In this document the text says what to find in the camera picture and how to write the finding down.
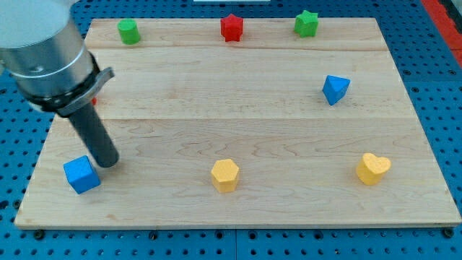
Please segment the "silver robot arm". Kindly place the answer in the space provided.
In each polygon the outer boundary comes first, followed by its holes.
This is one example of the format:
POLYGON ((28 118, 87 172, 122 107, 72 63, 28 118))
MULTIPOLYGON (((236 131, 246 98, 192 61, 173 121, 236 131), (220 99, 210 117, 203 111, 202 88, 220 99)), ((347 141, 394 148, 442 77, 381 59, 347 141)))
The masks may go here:
POLYGON ((36 109, 68 117, 113 76, 100 69, 71 16, 73 1, 1 0, 1 69, 36 109))

